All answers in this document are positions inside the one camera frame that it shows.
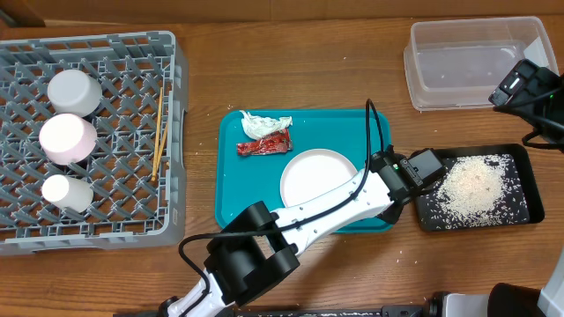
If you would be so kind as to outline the pink bowl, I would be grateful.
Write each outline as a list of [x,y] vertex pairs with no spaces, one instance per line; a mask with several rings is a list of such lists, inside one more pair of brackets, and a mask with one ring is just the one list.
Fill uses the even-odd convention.
[[41,127],[39,141],[46,156],[67,166],[86,159],[96,145],[96,128],[74,114],[58,114]]

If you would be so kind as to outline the cream white cup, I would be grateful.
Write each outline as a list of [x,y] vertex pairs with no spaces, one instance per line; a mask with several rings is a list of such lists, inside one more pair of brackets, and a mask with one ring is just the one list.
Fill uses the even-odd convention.
[[67,175],[49,176],[41,186],[41,195],[49,203],[64,210],[85,211],[93,201],[93,190],[86,181]]

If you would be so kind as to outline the red snack wrapper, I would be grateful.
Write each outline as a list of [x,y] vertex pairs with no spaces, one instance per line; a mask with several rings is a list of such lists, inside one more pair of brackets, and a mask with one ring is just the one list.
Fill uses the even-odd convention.
[[293,143],[289,130],[282,129],[253,142],[239,143],[236,149],[240,156],[269,155],[287,153],[293,149]]

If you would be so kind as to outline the grey bowl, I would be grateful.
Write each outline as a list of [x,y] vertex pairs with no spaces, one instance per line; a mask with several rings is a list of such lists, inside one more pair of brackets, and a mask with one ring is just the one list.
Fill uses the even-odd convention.
[[85,117],[100,104],[101,85],[80,70],[63,70],[48,83],[48,99],[57,114]]

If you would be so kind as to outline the wooden chopstick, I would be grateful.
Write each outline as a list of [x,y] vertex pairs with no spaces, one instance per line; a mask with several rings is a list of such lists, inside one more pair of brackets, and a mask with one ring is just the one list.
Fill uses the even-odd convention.
[[154,155],[153,155],[153,163],[152,163],[151,181],[155,181],[156,175],[157,175],[157,164],[158,164],[157,160],[158,160],[159,147],[160,147],[160,126],[161,126],[163,98],[164,98],[164,86],[161,86],[160,87],[160,95],[159,95],[158,112],[157,112],[157,118],[156,118],[157,121],[156,121],[156,130],[155,130]]
[[152,180],[155,181],[157,179],[158,176],[158,171],[160,168],[160,161],[163,155],[163,151],[166,145],[166,140],[167,140],[167,132],[168,132],[168,124],[169,122],[167,122],[167,124],[165,125],[165,130],[163,132],[163,136],[160,142],[160,147],[159,147],[159,151],[157,152],[157,154],[155,155],[155,167],[152,170]]

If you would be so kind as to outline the large white plate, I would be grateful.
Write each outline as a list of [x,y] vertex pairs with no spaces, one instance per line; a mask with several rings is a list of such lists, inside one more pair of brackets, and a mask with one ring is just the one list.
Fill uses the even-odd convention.
[[356,167],[344,155],[329,149],[304,151],[286,165],[279,183],[285,207],[305,203],[349,181]]

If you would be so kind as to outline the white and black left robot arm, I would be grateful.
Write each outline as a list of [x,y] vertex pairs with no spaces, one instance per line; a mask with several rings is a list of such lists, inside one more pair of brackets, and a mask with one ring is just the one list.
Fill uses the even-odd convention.
[[398,218],[407,203],[445,174],[436,152],[425,149],[410,158],[391,148],[367,158],[349,181],[305,203],[268,210],[264,202],[250,205],[221,232],[202,233],[181,241],[185,246],[207,240],[200,276],[184,297],[172,297],[159,308],[161,316],[215,316],[261,297],[291,275],[299,257],[317,240],[365,218]]

